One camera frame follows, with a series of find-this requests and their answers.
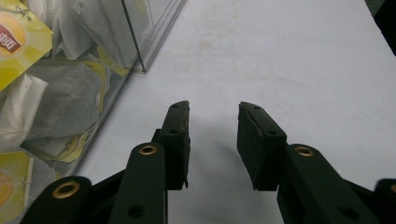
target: yellow label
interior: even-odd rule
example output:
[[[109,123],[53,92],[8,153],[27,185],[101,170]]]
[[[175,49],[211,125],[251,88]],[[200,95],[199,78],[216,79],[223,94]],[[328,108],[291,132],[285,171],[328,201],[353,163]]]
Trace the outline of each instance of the yellow label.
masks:
[[[69,145],[67,145],[64,151],[56,158],[56,161],[72,162],[78,159],[79,156],[81,156],[87,137],[88,135],[86,134],[74,136]]]
[[[51,35],[20,1],[0,0],[0,91],[52,48]]]
[[[98,47],[98,54],[100,60],[104,62],[107,66],[111,68],[115,73],[119,74],[122,77],[125,77],[131,68],[122,67],[121,65],[114,62],[106,53],[106,51],[102,47]]]
[[[147,10],[147,7],[146,7],[145,0],[137,0],[136,1],[136,6],[137,6],[137,10],[138,10],[140,16],[147,16],[148,15],[148,10]]]

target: screw hole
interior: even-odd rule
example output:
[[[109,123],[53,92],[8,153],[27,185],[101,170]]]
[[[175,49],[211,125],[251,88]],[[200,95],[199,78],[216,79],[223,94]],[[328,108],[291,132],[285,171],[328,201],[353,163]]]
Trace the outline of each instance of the screw hole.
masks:
[[[338,210],[340,211],[341,214],[343,214],[346,217],[349,217],[350,219],[353,220],[359,219],[359,214],[350,207],[343,206],[343,207],[339,207]]]
[[[145,155],[145,156],[154,154],[156,151],[157,151],[157,148],[153,147],[153,146],[151,146],[151,147],[142,147],[142,148],[139,149],[139,153],[142,154],[142,155]]]
[[[128,216],[131,218],[141,218],[143,215],[145,215],[145,213],[146,213],[146,209],[143,205],[134,204],[129,209]]]
[[[297,147],[295,150],[300,156],[311,157],[314,155],[314,152],[307,147]]]
[[[71,180],[58,186],[58,188],[52,192],[52,197],[56,199],[65,199],[75,194],[78,190],[79,183]]]

